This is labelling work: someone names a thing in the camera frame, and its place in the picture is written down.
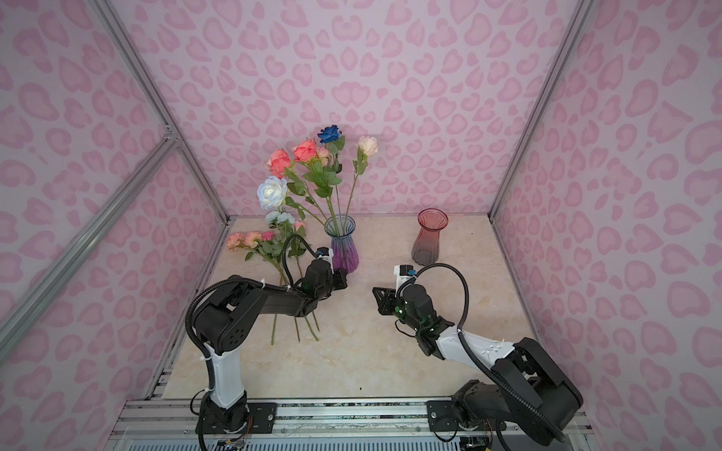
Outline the dark blue rose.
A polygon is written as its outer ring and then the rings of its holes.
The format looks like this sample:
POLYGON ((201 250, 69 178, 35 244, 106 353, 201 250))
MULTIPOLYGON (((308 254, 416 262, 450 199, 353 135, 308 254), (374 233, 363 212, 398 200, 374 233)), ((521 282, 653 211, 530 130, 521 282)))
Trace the dark blue rose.
POLYGON ((328 126, 318 133, 318 137, 320 144, 328 154, 328 157, 326 158, 328 163, 333 165, 337 173, 340 172, 340 152, 344 149, 346 142, 346 138, 341 129, 338 125, 328 126))

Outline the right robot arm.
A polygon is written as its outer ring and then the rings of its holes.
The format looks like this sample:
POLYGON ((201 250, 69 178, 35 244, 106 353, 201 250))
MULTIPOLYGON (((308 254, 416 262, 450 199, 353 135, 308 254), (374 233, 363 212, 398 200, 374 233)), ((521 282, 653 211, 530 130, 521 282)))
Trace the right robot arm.
POLYGON ((563 442, 564 428, 584 403, 579 390, 537 341, 509 343, 464 332, 470 307, 466 284, 463 293, 456 324, 439 316, 425 287, 411 280, 398 289, 372 290, 379 313, 413 329, 425 355, 469 366, 491 381, 471 380, 452 395, 458 427, 511 422, 539 445, 563 442))

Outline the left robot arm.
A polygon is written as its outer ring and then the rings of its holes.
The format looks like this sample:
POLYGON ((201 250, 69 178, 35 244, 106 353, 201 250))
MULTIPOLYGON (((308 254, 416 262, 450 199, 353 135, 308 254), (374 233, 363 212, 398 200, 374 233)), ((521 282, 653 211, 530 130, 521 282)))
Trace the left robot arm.
POLYGON ((200 350, 209 378, 199 405, 197 435, 250 431, 241 347, 259 316, 305 318, 319 302, 347 287, 346 270, 314 259, 300 280, 286 286, 233 275, 202 291, 184 318, 185 332, 200 350))

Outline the pink peony flower stem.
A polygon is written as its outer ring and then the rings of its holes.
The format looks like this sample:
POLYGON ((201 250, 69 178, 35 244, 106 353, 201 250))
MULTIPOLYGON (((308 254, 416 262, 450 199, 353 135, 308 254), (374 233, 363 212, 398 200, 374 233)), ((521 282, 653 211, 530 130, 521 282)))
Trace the pink peony flower stem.
POLYGON ((326 201, 330 217, 335 223, 336 229, 340 227, 340 220, 336 215, 340 206, 335 206, 333 197, 338 195, 338 188, 342 182, 340 178, 340 163, 338 156, 332 154, 327 148, 317 149, 316 161, 312 165, 313 181, 316 185, 315 193, 319 198, 326 201))

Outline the pink red rose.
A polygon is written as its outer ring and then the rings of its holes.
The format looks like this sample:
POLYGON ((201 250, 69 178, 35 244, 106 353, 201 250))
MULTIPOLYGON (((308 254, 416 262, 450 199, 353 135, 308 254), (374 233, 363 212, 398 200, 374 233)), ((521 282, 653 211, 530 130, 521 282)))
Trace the pink red rose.
POLYGON ((266 162, 266 167, 270 172, 270 176, 277 176, 278 178, 287 180, 285 177, 285 170, 291 166, 292 160, 293 149, 291 152, 288 152, 283 148, 278 148, 273 151, 269 160, 266 162))
POLYGON ((285 170, 285 177, 288 182, 295 183, 295 188, 291 189, 291 191, 293 191, 295 195, 301 195, 300 200, 304 205, 306 205, 308 200, 314 202, 317 204, 317 207, 314 208, 312 212, 317 213, 319 210, 322 210, 327 214, 329 220, 331 218, 329 208, 327 207, 326 201, 316 195, 316 185, 313 181, 312 165, 316 161, 317 149, 321 148, 321 146, 321 144, 318 144, 311 138, 296 146, 293 149, 291 166, 285 170))

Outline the cream pink rose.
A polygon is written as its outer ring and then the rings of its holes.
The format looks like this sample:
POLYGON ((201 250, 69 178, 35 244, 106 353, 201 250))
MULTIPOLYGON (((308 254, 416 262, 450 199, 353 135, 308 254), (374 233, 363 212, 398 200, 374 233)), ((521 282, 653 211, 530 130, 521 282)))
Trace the cream pink rose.
POLYGON ((379 151, 378 139, 374 136, 361 136, 357 142, 356 157, 353 160, 353 182, 351 192, 348 197, 347 206, 344 214, 346 216, 350 213, 351 204, 353 202, 353 196, 355 195, 355 188, 358 184, 359 178, 366 172, 369 166, 369 159, 379 151))

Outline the white blue rose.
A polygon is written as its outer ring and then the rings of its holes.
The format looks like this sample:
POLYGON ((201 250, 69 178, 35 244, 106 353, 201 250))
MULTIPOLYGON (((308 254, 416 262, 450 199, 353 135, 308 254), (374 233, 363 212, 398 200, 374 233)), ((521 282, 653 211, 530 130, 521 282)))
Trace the white blue rose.
POLYGON ((293 188, 295 188, 294 182, 270 176, 257 189, 259 206, 267 211, 268 218, 271 218, 273 213, 278 217, 285 213, 291 215, 294 212, 298 218, 312 218, 323 225, 328 220, 327 214, 322 210, 317 213, 312 212, 317 204, 308 200, 304 205, 300 200, 301 195, 295 195, 291 191, 293 188))

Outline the purple blue glass vase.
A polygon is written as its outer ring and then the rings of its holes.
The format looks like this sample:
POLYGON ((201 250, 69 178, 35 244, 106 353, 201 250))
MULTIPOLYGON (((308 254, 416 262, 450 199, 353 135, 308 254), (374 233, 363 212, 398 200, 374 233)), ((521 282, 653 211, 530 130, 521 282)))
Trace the purple blue glass vase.
POLYGON ((359 266, 359 255, 353 241, 356 223, 351 216, 338 214, 325 223, 325 233, 331 239, 332 262, 335 270, 352 274, 359 266))

